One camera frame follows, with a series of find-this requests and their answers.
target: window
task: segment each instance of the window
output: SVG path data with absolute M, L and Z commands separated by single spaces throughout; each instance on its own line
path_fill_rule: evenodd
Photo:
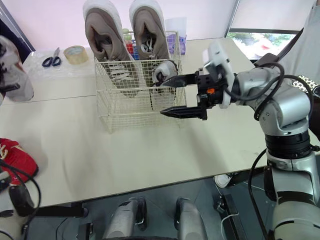
M 227 38 L 250 59 L 277 55 L 304 27 L 314 0 L 238 0 Z
M 233 39 L 237 47 L 250 60 L 258 60 L 267 53 L 278 55 L 299 31 L 275 33 L 267 29 L 230 29 L 227 38 Z

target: scissors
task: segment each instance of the scissors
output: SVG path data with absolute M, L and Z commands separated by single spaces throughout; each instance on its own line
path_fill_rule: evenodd
M 60 59 L 60 57 L 58 57 L 59 52 L 60 52 L 60 48 L 58 47 L 58 48 L 54 51 L 53 56 L 47 57 L 47 58 L 43 61 L 42 67 L 47 68 L 47 67 L 50 67 L 50 65 L 52 65 L 52 66 L 54 66 L 54 67 L 60 65 L 60 64 L 61 64 L 61 59 Z

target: orange component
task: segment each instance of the orange component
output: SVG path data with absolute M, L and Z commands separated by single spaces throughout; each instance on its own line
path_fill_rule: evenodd
M 214 94 L 215 93 L 215 89 L 214 88 L 208 88 L 208 90 L 206 91 L 207 94 Z

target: sneaker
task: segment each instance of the sneaker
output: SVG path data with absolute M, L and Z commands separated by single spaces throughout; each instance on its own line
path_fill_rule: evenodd
M 0 88 L 19 84 L 20 88 L 8 91 L 5 95 L 12 101 L 29 101 L 34 96 L 34 89 L 28 75 L 22 68 L 16 46 L 0 35 Z
M 135 0 L 130 6 L 129 17 L 139 59 L 169 59 L 165 22 L 160 5 L 155 0 Z M 153 85 L 150 72 L 158 64 L 142 62 L 143 74 L 148 87 Z
M 176 89 L 173 87 L 160 87 L 167 79 L 177 76 L 177 65 L 171 60 L 164 60 L 152 73 L 152 88 L 149 90 L 151 108 L 159 112 L 175 105 Z
M 38 173 L 38 166 L 35 160 L 22 149 L 17 141 L 0 138 L 0 160 L 14 168 L 24 171 L 32 177 Z M 21 183 L 10 169 L 4 166 L 1 168 L 3 171 L 9 173 L 12 185 L 19 185 Z M 27 176 L 18 172 L 17 174 L 24 183 L 28 181 Z
M 234 176 L 233 173 L 214 176 L 215 184 L 219 188 L 224 189 L 226 186 L 228 186 L 233 176 Z
M 99 62 L 133 61 L 126 48 L 119 13 L 108 0 L 87 0 L 83 5 L 85 35 Z M 119 89 L 139 87 L 139 75 L 132 62 L 102 64 L 112 83 Z M 138 91 L 122 92 L 135 97 Z

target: black cable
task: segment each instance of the black cable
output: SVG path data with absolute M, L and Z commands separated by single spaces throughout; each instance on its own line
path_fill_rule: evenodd
M 319 152 L 320 151 L 320 146 L 314 146 L 312 144 L 310 144 L 311 150 L 314 152 Z
M 229 91 L 228 87 L 226 85 L 223 86 L 223 90 L 230 95 L 232 98 L 236 99 L 236 100 L 241 100 L 241 101 L 252 101 L 255 99 L 260 98 L 263 94 L 265 94 L 270 88 L 271 86 L 278 81 L 278 78 L 275 77 L 273 80 L 271 80 L 270 82 L 268 82 L 268 84 L 256 95 L 253 96 L 241 96 L 241 95 L 237 95 L 235 93 L 233 93 L 232 91 Z
M 152 109 L 152 111 L 154 111 L 154 107 L 153 107 L 153 104 L 152 104 L 152 98 L 151 98 L 151 89 L 149 89 L 149 97 L 150 97 L 151 109 Z
M 60 226 L 68 219 L 68 217 L 66 217 L 65 219 L 62 220 L 62 222 L 60 222 L 60 224 L 56 227 L 55 230 L 55 240 L 58 240 L 58 230 L 60 228 Z
M 10 238 L 11 240 L 15 240 L 12 236 L 9 235 L 9 233 L 6 233 L 5 231 L 0 230 L 0 234 L 4 234 L 4 235 L 6 235 L 8 238 Z
M 0 179 L 0 181 L 4 181 L 3 183 L 0 182 L 0 193 L 1 193 L 4 189 L 7 188 L 7 184 L 5 185 L 5 183 L 6 183 L 6 179 L 5 178 L 4 179 Z
M 286 74 L 283 76 L 283 78 L 284 79 L 294 79 L 294 80 L 298 81 L 299 83 L 301 83 L 305 87 L 305 89 L 307 90 L 307 92 L 308 92 L 307 95 L 308 95 L 309 101 L 310 101 L 310 111 L 309 111 L 309 120 L 310 120 L 312 111 L 314 109 L 314 100 L 315 100 L 314 94 L 312 93 L 310 86 L 305 81 L 303 81 L 300 77 L 295 76 L 295 75 Z
M 13 174 L 16 176 L 16 178 L 20 181 L 21 185 L 24 187 L 24 188 L 27 188 L 27 186 L 25 185 L 24 181 L 22 181 L 21 177 L 17 174 L 16 171 L 12 171 Z
M 278 67 L 280 70 L 280 75 L 277 77 L 278 82 L 276 83 L 274 89 L 268 94 L 268 96 L 266 96 L 266 98 L 262 101 L 262 103 L 256 108 L 253 117 L 257 121 L 259 121 L 259 117 L 260 117 L 261 112 L 264 110 L 264 108 L 266 107 L 268 102 L 273 98 L 273 96 L 278 91 L 278 89 L 281 87 L 281 84 L 284 81 L 285 69 L 281 64 L 279 64 L 277 62 L 267 62 L 267 63 L 261 64 L 259 66 L 259 68 L 260 67 L 267 67 L 267 66 Z
M 255 170 L 255 168 L 256 168 L 257 163 L 259 162 L 259 160 L 261 159 L 261 157 L 266 153 L 266 151 L 267 151 L 267 149 L 264 149 L 264 150 L 256 157 L 256 159 L 254 160 L 254 162 L 253 162 L 253 164 L 252 164 L 252 167 L 251 167 L 250 172 L 249 172 L 248 191 L 249 191 L 250 199 L 251 199 L 251 201 L 252 201 L 252 205 L 253 205 L 253 208 L 254 208 L 256 217 L 258 218 L 258 221 L 259 221 L 259 224 L 260 224 L 260 227 L 261 227 L 263 236 L 264 236 L 264 238 L 267 240 L 267 239 L 268 239 L 268 233 L 267 233 L 267 230 L 266 230 L 264 221 L 262 220 L 262 217 L 261 217 L 261 215 L 260 215 L 260 212 L 259 212 L 259 209 L 258 209 L 256 200 L 255 200 L 254 194 L 253 194 L 253 192 L 252 192 L 252 177 L 253 177 L 254 170 Z
M 13 173 L 18 172 L 18 173 L 20 173 L 22 175 L 25 175 L 31 182 L 33 182 L 33 184 L 35 185 L 35 187 L 36 187 L 36 189 L 38 191 L 38 204 L 37 204 L 36 208 L 34 209 L 33 213 L 28 217 L 28 220 L 26 221 L 26 223 L 24 224 L 23 229 L 22 229 L 22 230 L 25 231 L 24 239 L 26 240 L 28 238 L 29 224 L 32 221 L 32 219 L 35 217 L 37 211 L 40 208 L 40 204 L 41 204 L 41 190 L 40 190 L 40 187 L 39 187 L 38 183 L 34 180 L 34 178 L 32 176 L 30 176 L 29 174 L 27 174 L 26 172 L 7 164 L 3 160 L 0 160 L 0 166 L 3 166 L 3 167 L 6 167 L 6 168 L 10 169 Z

